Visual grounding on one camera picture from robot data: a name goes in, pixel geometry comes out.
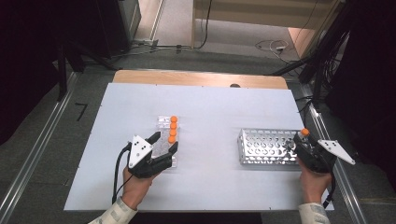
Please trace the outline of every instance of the cable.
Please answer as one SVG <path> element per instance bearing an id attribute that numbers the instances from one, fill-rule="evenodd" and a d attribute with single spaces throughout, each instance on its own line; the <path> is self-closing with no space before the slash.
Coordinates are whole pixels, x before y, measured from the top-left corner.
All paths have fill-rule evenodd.
<path id="1" fill-rule="evenodd" d="M 144 45 L 144 46 L 136 47 L 135 49 L 143 48 L 143 47 L 150 47 L 151 48 L 151 46 L 149 46 L 149 45 Z M 146 53 L 153 53 L 153 52 L 157 52 L 157 51 L 161 51 L 161 50 L 165 50 L 165 49 L 176 49 L 176 50 L 178 50 L 179 48 L 160 47 L 160 48 L 151 49 L 151 50 L 143 51 L 143 52 L 119 54 L 119 55 L 115 55 L 114 57 L 122 57 L 122 56 L 128 56 L 128 55 L 140 55 L 140 54 L 146 54 Z"/>
<path id="2" fill-rule="evenodd" d="M 144 44 L 142 44 L 142 45 L 139 45 L 139 46 L 137 46 L 137 47 L 130 48 L 129 51 L 131 51 L 131 50 L 133 50 L 133 49 L 140 49 L 140 48 L 143 48 L 143 47 L 150 47 L 150 45 L 144 45 Z M 111 59 L 110 61 L 108 61 L 108 63 L 114 64 L 114 63 L 116 63 L 122 56 L 127 56 L 127 55 L 138 55 L 138 54 L 144 54 L 144 53 L 152 53 L 152 52 L 159 51 L 159 50 L 163 50 L 163 49 L 150 50 L 150 51 L 139 52 L 139 53 L 126 53 L 126 54 L 114 55 L 114 56 L 112 56 L 114 59 Z M 99 64 L 99 63 L 96 63 L 95 60 L 93 60 L 93 59 L 91 59 L 91 60 L 85 60 L 84 63 L 86 63 L 87 65 Z"/>
<path id="3" fill-rule="evenodd" d="M 327 195 L 326 200 L 323 202 L 323 207 L 326 208 L 327 205 L 329 205 L 329 203 L 332 201 L 332 195 L 334 194 L 335 191 L 335 176 L 334 176 L 334 172 L 332 171 L 332 167 L 330 167 L 329 163 L 327 163 L 327 161 L 323 158 L 322 154 L 319 153 L 319 157 L 324 162 L 324 164 L 326 165 L 327 169 L 330 172 L 330 175 L 332 176 L 332 188 L 329 192 L 329 195 Z"/>
<path id="4" fill-rule="evenodd" d="M 262 46 L 261 46 L 260 44 L 261 44 L 261 43 L 265 43 L 265 42 L 270 42 L 270 44 L 269 44 L 269 50 L 268 50 L 268 49 L 262 49 Z M 285 43 L 284 46 L 280 46 L 280 47 L 283 48 L 283 49 L 281 49 L 281 50 L 279 51 L 279 54 L 289 46 L 289 42 L 288 42 L 288 41 L 286 41 L 286 40 L 281 40 L 281 39 L 279 39 L 279 40 L 262 40 L 262 41 L 256 43 L 254 46 L 256 47 L 256 49 L 259 49 L 259 50 L 262 50 L 262 51 L 271 51 L 278 59 L 280 59 L 281 61 L 283 61 L 283 62 L 285 62 L 285 63 L 292 63 L 292 61 L 287 61 L 287 60 L 281 58 L 281 57 L 279 56 L 279 54 L 277 54 L 277 53 L 274 51 L 274 49 L 272 48 L 272 45 L 273 45 L 274 43 L 277 43 L 277 42 L 283 42 L 283 43 Z"/>
<path id="5" fill-rule="evenodd" d="M 331 15 L 331 13 L 328 13 L 328 14 L 327 14 L 326 18 L 324 19 L 325 22 L 326 22 L 327 19 L 329 19 L 330 15 Z M 318 36 L 317 47 L 319 46 L 320 37 L 322 36 L 323 32 L 324 32 L 324 30 L 322 30 L 322 31 L 320 32 L 320 35 Z"/>
<path id="6" fill-rule="evenodd" d="M 303 113 L 303 125 L 304 125 L 304 127 L 306 127 L 306 116 L 307 116 L 307 114 L 309 112 L 309 106 L 311 106 L 311 104 L 314 103 L 314 96 L 310 95 L 310 96 L 305 96 L 305 97 L 301 97 L 301 98 L 295 99 L 296 102 L 297 101 L 301 101 L 301 100 L 308 100 L 305 103 L 305 105 L 303 106 L 303 108 L 298 111 L 299 113 L 304 112 Z M 324 98 L 318 99 L 318 103 L 320 103 L 320 102 L 323 103 L 324 102 Z"/>
<path id="7" fill-rule="evenodd" d="M 318 0 L 315 2 L 314 7 L 312 8 L 311 13 L 309 14 L 308 21 L 306 21 L 303 28 L 301 28 L 300 31 L 298 32 L 297 37 L 296 37 L 296 42 L 297 42 L 298 37 L 300 36 L 300 32 L 305 28 L 305 26 L 309 23 L 309 21 L 311 21 L 312 14 L 314 13 L 315 8 L 317 7 L 317 4 L 318 4 Z"/>
<path id="8" fill-rule="evenodd" d="M 293 71 L 294 71 L 294 73 L 295 73 L 297 76 L 299 76 L 300 73 L 298 73 L 298 72 L 296 71 L 297 68 L 293 69 Z M 296 77 L 295 75 L 292 75 L 290 72 L 288 72 L 288 74 L 289 74 L 289 76 L 291 76 L 291 77 Z"/>
<path id="9" fill-rule="evenodd" d="M 119 169 L 120 169 L 120 160 L 122 158 L 122 155 L 126 152 L 126 151 L 131 151 L 131 147 L 132 147 L 132 143 L 129 142 L 128 145 L 122 149 L 122 151 L 119 154 L 119 157 L 117 158 L 117 162 L 116 162 L 116 170 L 115 170 L 115 174 L 114 174 L 114 185 L 113 185 L 113 197 L 111 199 L 111 202 L 114 203 L 117 200 L 117 194 L 119 193 L 120 189 L 122 188 L 122 186 L 124 186 L 126 184 L 126 182 L 128 182 L 131 177 L 129 177 L 129 179 L 127 179 L 122 186 L 119 188 L 119 190 L 117 190 L 117 181 L 119 179 Z"/>
<path id="10" fill-rule="evenodd" d="M 337 69 L 338 65 L 336 62 L 340 62 L 335 59 L 339 49 L 345 43 L 345 41 L 349 37 L 349 31 L 345 31 L 341 38 L 335 43 L 334 47 L 331 49 L 329 57 L 323 62 L 323 71 L 322 75 L 324 76 L 322 86 L 326 91 L 329 91 L 332 88 L 332 78 L 334 77 L 334 72 Z"/>
<path id="11" fill-rule="evenodd" d="M 204 22 L 204 0 L 201 0 L 201 38 L 200 38 L 200 40 L 201 40 L 201 45 L 202 45 L 202 43 L 203 43 L 203 38 L 202 38 L 202 34 L 204 33 L 204 27 L 203 27 L 203 22 Z"/>
<path id="12" fill-rule="evenodd" d="M 208 10 L 207 10 L 204 43 L 202 43 L 200 47 L 195 48 L 195 49 L 201 49 L 201 48 L 205 45 L 205 43 L 206 43 L 206 40 L 207 40 L 207 25 L 209 24 L 209 15 L 210 15 L 210 9 L 211 9 L 211 8 L 212 8 L 212 0 L 210 0 L 210 2 L 209 2 L 209 8 L 208 8 Z"/>

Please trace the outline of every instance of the human hand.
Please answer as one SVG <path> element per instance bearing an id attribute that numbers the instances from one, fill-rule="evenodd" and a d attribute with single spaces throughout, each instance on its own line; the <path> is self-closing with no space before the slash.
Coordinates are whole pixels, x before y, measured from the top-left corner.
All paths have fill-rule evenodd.
<path id="1" fill-rule="evenodd" d="M 301 167 L 300 182 L 304 193 L 304 203 L 321 203 L 324 190 L 332 181 L 332 176 L 319 174 L 309 170 L 305 164 L 297 158 Z"/>
<path id="2" fill-rule="evenodd" d="M 137 210 L 137 206 L 142 203 L 143 198 L 146 196 L 147 192 L 149 191 L 149 187 L 152 184 L 152 180 L 157 176 L 154 175 L 150 178 L 137 178 L 132 176 L 131 173 L 128 171 L 128 167 L 125 167 L 123 170 L 123 181 L 129 181 L 125 183 L 123 186 L 123 193 L 122 193 L 122 201 L 128 205 L 133 210 Z"/>

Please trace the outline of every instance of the orange-capped tube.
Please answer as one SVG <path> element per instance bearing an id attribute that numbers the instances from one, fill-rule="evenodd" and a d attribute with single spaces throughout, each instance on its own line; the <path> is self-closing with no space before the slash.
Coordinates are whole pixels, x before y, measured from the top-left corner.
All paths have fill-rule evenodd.
<path id="1" fill-rule="evenodd" d="M 176 142 L 176 138 L 174 136 L 169 136 L 168 137 L 168 143 L 169 144 L 174 144 Z"/>
<path id="2" fill-rule="evenodd" d="M 169 131 L 169 135 L 171 135 L 171 136 L 176 136 L 176 134 L 177 134 L 176 129 L 171 129 L 171 130 Z"/>
<path id="3" fill-rule="evenodd" d="M 174 122 L 172 122 L 172 123 L 170 124 L 170 128 L 173 129 L 173 130 L 175 130 L 175 129 L 177 128 L 177 124 L 174 123 Z"/>
<path id="4" fill-rule="evenodd" d="M 303 136 L 308 136 L 309 135 L 309 130 L 307 130 L 306 128 L 301 129 L 301 134 Z"/>
<path id="5" fill-rule="evenodd" d="M 172 116 L 172 117 L 171 117 L 171 122 L 176 123 L 176 122 L 177 122 L 177 117 L 176 117 L 176 116 Z"/>

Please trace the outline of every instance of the metal frame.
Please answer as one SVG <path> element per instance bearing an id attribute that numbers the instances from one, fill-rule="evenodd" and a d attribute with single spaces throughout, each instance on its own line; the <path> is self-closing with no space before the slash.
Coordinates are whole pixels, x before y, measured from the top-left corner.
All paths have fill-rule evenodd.
<path id="1" fill-rule="evenodd" d="M 160 6 L 158 7 L 157 15 L 155 16 L 154 24 L 149 34 L 150 40 L 154 40 L 155 34 L 157 33 L 158 23 L 160 22 L 161 15 L 163 14 L 164 5 L 165 5 L 165 0 L 161 0 Z"/>
<path id="2" fill-rule="evenodd" d="M 308 84 L 302 84 L 301 89 L 304 96 L 312 95 L 312 91 Z M 317 113 L 316 109 L 312 105 L 309 106 L 309 110 L 311 112 L 311 116 L 315 123 L 315 126 L 318 130 L 319 137 L 321 139 L 331 140 L 321 114 Z M 343 194 L 346 207 L 353 220 L 353 223 L 355 224 L 368 223 L 365 215 L 363 214 L 363 211 L 361 210 L 361 205 L 359 203 L 359 200 L 355 195 L 355 190 L 353 189 L 347 177 L 347 173 L 344 169 L 344 166 L 340 162 L 340 160 L 336 161 L 333 171 L 334 171 L 335 179 L 337 180 L 338 187 Z"/>
<path id="3" fill-rule="evenodd" d="M 0 223 L 8 223 L 8 220 L 11 217 L 12 212 L 14 211 L 15 206 L 18 203 L 18 200 L 22 196 L 30 177 L 35 170 L 35 167 L 37 166 L 42 154 L 46 149 L 47 143 L 49 142 L 50 137 L 52 136 L 52 133 L 55 130 L 71 95 L 73 94 L 77 81 L 78 75 L 76 73 L 72 73 L 67 83 L 69 91 L 66 93 L 62 101 L 56 103 L 55 107 L 52 110 L 52 113 L 49 116 L 49 119 L 47 120 L 46 125 L 41 131 L 41 134 L 38 136 L 35 145 L 33 146 L 31 152 L 26 158 L 22 168 L 10 184 L 6 196 L 1 202 Z"/>

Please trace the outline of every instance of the sleeve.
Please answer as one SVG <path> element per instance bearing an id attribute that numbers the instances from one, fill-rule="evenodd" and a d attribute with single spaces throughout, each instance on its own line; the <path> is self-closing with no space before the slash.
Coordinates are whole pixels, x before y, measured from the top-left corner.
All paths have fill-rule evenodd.
<path id="1" fill-rule="evenodd" d="M 127 224 L 136 213 L 119 197 L 107 211 L 89 224 Z"/>
<path id="2" fill-rule="evenodd" d="M 303 224 L 330 224 L 326 211 L 320 203 L 304 203 L 298 206 Z"/>

